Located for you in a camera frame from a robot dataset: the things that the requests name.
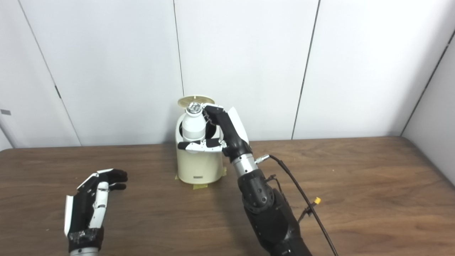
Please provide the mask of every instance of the cable connector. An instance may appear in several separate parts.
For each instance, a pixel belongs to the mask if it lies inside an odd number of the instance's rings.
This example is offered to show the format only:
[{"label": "cable connector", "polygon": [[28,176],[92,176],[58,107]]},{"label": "cable connector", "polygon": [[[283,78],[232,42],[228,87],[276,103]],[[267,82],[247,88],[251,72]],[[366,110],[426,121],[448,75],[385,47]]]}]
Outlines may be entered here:
[{"label": "cable connector", "polygon": [[260,164],[260,163],[264,162],[265,160],[267,160],[269,157],[270,157],[269,155],[263,155],[261,157],[256,158],[254,163],[255,164]]},{"label": "cable connector", "polygon": [[[312,207],[315,207],[317,205],[319,205],[319,203],[321,202],[321,199],[319,197],[316,197],[313,201],[313,203],[311,203],[311,206]],[[311,216],[313,212],[311,211],[311,208],[308,206],[307,208],[305,208],[302,212],[302,214],[300,215],[300,218],[298,219],[298,223],[300,223],[300,221],[303,219],[303,217],[305,217],[306,214],[308,214],[308,216]]]}]

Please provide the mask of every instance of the masking tape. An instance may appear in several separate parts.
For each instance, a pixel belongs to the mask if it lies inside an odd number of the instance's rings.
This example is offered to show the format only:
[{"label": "masking tape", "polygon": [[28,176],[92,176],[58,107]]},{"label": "masking tape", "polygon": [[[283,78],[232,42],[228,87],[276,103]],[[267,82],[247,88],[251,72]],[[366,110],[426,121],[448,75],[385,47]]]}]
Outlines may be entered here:
[{"label": "masking tape", "polygon": [[203,189],[203,188],[206,188],[206,187],[208,187],[208,184],[199,184],[199,185],[194,184],[193,185],[193,190],[194,189]]}]

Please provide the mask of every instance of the black cable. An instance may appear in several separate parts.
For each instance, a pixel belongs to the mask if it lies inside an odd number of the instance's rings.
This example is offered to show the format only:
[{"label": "black cable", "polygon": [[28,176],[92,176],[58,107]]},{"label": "black cable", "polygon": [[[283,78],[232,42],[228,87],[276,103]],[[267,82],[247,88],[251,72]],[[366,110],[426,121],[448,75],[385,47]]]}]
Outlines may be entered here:
[{"label": "black cable", "polygon": [[300,185],[298,184],[297,180],[294,178],[294,176],[292,175],[291,171],[287,168],[287,166],[284,164],[283,161],[279,160],[278,158],[272,156],[272,155],[268,155],[271,159],[275,160],[280,166],[281,168],[283,168],[283,170],[289,175],[289,177],[291,177],[292,181],[294,182],[295,186],[297,187],[297,189],[299,190],[300,194],[302,194],[302,197],[303,199],[305,199],[305,202],[308,204],[308,207],[311,209],[311,212],[313,213],[314,215],[314,218],[316,219],[316,221],[318,222],[319,224],[319,227],[321,228],[322,232],[324,233],[324,236],[325,236],[325,239],[327,240],[327,242],[329,243],[329,246],[330,248],[332,249],[332,252],[334,253],[335,256],[338,256],[338,253],[337,253],[337,250],[335,249],[335,246],[334,244],[332,243],[330,237],[329,237],[329,234],[327,233],[327,231],[325,230],[324,228],[324,225],[322,225],[322,222],[321,220],[319,219],[319,216],[318,214],[316,213],[316,211],[314,210],[314,207],[311,205],[311,202],[310,200],[308,200],[308,197],[307,195],[305,194],[305,192],[302,190],[302,188],[300,187]]}]

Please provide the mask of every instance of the white bottle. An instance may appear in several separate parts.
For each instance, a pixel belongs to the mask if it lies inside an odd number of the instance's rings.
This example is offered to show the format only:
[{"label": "white bottle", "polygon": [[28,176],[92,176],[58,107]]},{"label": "white bottle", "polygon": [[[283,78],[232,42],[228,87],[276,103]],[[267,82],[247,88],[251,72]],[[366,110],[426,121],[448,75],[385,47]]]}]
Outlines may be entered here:
[{"label": "white bottle", "polygon": [[206,121],[202,114],[201,104],[191,102],[185,112],[186,115],[182,121],[183,141],[204,140]]}]

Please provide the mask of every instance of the silver cylinder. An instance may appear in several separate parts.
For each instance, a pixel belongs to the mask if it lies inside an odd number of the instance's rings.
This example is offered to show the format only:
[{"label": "silver cylinder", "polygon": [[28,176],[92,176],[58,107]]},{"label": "silver cylinder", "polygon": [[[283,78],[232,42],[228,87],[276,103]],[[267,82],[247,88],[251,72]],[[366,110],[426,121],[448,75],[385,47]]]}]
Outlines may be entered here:
[{"label": "silver cylinder", "polygon": [[98,248],[96,247],[87,247],[77,250],[72,250],[70,256],[98,256]]},{"label": "silver cylinder", "polygon": [[258,169],[252,154],[243,154],[239,156],[232,161],[232,165],[234,166],[238,177]]}]

